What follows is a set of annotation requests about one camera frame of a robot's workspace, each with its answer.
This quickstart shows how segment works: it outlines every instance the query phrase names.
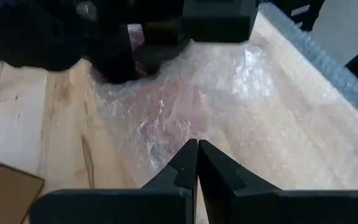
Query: wooden table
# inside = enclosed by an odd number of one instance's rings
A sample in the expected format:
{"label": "wooden table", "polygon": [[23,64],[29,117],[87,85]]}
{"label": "wooden table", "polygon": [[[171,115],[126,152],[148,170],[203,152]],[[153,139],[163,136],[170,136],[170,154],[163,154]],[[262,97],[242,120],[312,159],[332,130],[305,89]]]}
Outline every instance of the wooden table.
{"label": "wooden table", "polygon": [[[251,39],[268,49],[285,90],[275,110],[259,106],[262,125],[285,123],[293,144],[272,131],[263,133],[274,145],[261,143],[262,154],[231,154],[284,189],[357,189],[358,112],[261,14]],[[89,67],[82,60],[70,71],[48,73],[0,63],[0,162],[43,177],[44,193],[136,187],[96,112]],[[313,82],[320,87],[309,88]],[[322,91],[328,97],[315,94]],[[282,169],[274,174],[264,164]]]}

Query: cardboard piece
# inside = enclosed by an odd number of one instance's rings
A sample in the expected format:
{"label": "cardboard piece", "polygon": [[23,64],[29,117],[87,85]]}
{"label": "cardboard piece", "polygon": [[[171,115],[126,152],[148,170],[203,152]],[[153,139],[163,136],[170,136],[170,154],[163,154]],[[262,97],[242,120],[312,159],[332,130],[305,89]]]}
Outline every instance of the cardboard piece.
{"label": "cardboard piece", "polygon": [[0,224],[23,222],[44,180],[0,164]]}

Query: plastic wrap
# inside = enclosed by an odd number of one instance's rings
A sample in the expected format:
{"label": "plastic wrap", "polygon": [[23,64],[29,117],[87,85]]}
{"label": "plastic wrap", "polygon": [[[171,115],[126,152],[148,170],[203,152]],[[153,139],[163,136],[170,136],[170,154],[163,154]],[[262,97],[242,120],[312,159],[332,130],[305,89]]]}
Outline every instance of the plastic wrap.
{"label": "plastic wrap", "polygon": [[250,41],[191,42],[155,77],[110,85],[91,73],[136,184],[196,138],[283,189],[358,189],[358,113],[292,48],[260,17]]}

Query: robotic hand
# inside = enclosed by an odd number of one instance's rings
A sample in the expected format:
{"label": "robotic hand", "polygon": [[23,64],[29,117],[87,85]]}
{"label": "robotic hand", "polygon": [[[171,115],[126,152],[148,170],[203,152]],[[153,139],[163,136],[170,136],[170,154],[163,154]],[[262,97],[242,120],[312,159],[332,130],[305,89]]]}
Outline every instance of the robotic hand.
{"label": "robotic hand", "polygon": [[0,0],[0,59],[14,67],[61,71],[86,58],[107,81],[123,83],[139,77],[128,24],[142,24],[145,45],[152,47],[169,48],[188,38],[243,42],[258,5],[259,0]]}

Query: gray fabric edge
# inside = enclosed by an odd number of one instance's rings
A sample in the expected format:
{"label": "gray fabric edge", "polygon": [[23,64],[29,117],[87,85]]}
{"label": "gray fabric edge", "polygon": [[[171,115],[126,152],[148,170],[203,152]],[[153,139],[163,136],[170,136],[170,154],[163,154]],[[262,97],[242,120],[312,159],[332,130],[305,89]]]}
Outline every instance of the gray fabric edge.
{"label": "gray fabric edge", "polygon": [[307,32],[272,3],[259,6],[261,12],[301,54],[350,102],[358,111],[358,78],[344,65],[333,59]]}

